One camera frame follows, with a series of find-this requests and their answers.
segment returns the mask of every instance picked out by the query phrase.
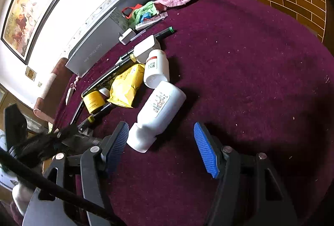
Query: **green towel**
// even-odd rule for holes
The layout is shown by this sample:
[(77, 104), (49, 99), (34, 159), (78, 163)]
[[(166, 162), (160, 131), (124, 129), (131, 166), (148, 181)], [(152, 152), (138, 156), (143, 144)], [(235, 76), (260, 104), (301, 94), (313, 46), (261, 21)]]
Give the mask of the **green towel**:
[(158, 13), (153, 2), (148, 2), (146, 5), (132, 12), (132, 16), (129, 18), (130, 28), (133, 29), (138, 23), (140, 23), (141, 17), (147, 12), (150, 12), (152, 16), (155, 16)]

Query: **metal screw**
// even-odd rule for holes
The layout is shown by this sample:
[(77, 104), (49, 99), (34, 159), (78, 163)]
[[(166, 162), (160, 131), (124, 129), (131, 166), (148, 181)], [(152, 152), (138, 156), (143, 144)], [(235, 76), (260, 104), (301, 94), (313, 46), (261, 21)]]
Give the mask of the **metal screw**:
[(230, 146), (225, 146), (225, 147), (223, 147), (223, 152), (226, 152), (226, 153), (230, 153), (230, 152), (232, 152), (233, 151), (233, 149), (232, 149), (232, 147), (230, 147)]
[(60, 153), (58, 153), (57, 155), (56, 155), (56, 160), (61, 160), (61, 159), (63, 159), (64, 158), (64, 154), (62, 153), (62, 152), (60, 152)]
[(91, 152), (98, 152), (99, 150), (100, 150), (100, 148), (97, 147), (97, 146), (91, 147)]
[(258, 154), (258, 157), (261, 159), (261, 160), (265, 160), (267, 158), (267, 155), (264, 153), (264, 152), (260, 152)]

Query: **yellow plastic wrapper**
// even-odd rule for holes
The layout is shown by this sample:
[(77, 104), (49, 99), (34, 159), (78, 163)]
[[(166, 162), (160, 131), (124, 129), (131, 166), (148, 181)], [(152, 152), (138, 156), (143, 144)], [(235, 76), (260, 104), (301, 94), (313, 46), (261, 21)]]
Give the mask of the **yellow plastic wrapper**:
[(144, 79), (145, 65), (135, 64), (122, 74), (118, 75), (110, 89), (109, 102), (132, 108), (132, 102), (136, 92)]

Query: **brown leather chair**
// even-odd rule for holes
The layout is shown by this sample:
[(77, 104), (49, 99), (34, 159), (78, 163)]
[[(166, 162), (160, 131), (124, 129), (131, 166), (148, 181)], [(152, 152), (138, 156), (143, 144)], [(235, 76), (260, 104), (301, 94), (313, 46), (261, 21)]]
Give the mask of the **brown leather chair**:
[(73, 75), (73, 72), (65, 67), (67, 61), (68, 59), (64, 57), (58, 61), (34, 107), (34, 114), (50, 123), (54, 121), (61, 98)]

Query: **red stripe on label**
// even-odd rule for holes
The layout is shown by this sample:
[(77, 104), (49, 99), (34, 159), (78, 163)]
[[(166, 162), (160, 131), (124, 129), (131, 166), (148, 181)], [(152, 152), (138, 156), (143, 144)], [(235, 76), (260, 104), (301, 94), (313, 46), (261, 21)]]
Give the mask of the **red stripe on label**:
[(152, 59), (157, 59), (157, 58), (158, 58), (157, 56), (152, 56), (151, 58), (149, 58), (149, 59), (146, 60), (146, 63), (147, 63), (148, 61), (152, 60)]

